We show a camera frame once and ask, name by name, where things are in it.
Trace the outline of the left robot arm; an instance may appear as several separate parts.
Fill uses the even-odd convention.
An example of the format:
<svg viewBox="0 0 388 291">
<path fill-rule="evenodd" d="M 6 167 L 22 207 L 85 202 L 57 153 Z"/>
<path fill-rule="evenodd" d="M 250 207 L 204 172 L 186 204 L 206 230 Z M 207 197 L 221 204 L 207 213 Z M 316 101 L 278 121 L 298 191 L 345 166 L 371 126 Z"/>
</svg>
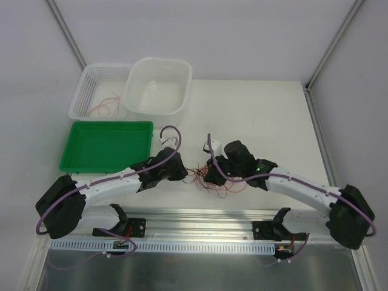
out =
<svg viewBox="0 0 388 291">
<path fill-rule="evenodd" d="M 99 207 L 98 203 L 152 189 L 163 180 L 180 181 L 187 175 L 180 153 L 170 147 L 121 172 L 87 182 L 63 175 L 35 204 L 40 216 L 36 233 L 59 239 L 85 227 L 125 236 L 128 219 L 123 209 L 117 204 Z"/>
</svg>

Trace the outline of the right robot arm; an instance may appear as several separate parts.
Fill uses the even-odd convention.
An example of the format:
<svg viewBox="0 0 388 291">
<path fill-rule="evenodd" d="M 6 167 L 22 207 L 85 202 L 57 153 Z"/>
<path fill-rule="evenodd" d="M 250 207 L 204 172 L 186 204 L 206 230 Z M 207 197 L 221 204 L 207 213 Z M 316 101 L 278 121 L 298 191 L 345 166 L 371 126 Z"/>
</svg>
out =
<svg viewBox="0 0 388 291">
<path fill-rule="evenodd" d="M 223 186 L 244 182 L 252 188 L 279 193 L 310 207 L 279 209 L 270 221 L 254 222 L 256 239 L 283 241 L 292 235 L 329 235 L 348 249 L 357 250 L 364 239 L 376 235 L 375 214 L 358 188 L 341 189 L 309 181 L 267 159 L 256 159 L 239 140 L 222 147 L 208 138 L 203 151 L 207 161 L 206 183 Z"/>
</svg>

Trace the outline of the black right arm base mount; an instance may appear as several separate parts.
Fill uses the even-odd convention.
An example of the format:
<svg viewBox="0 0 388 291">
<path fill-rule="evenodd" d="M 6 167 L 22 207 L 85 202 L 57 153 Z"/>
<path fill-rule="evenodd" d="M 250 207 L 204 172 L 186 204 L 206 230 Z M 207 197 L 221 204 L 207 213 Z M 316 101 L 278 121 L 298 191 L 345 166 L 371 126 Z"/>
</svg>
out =
<svg viewBox="0 0 388 291">
<path fill-rule="evenodd" d="M 273 221 L 252 221 L 254 240 L 291 240 L 292 234 L 280 223 Z"/>
</svg>

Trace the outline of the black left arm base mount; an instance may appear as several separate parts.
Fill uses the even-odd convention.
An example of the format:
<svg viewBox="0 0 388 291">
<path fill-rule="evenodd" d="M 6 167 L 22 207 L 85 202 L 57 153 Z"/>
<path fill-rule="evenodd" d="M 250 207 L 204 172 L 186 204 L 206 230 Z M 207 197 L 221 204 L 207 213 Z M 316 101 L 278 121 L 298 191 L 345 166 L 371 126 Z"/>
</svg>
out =
<svg viewBox="0 0 388 291">
<path fill-rule="evenodd" d="M 121 220 L 116 226 L 108 229 L 108 231 L 115 235 L 129 238 L 143 238 L 146 232 L 146 219 L 128 218 L 127 220 Z"/>
</svg>

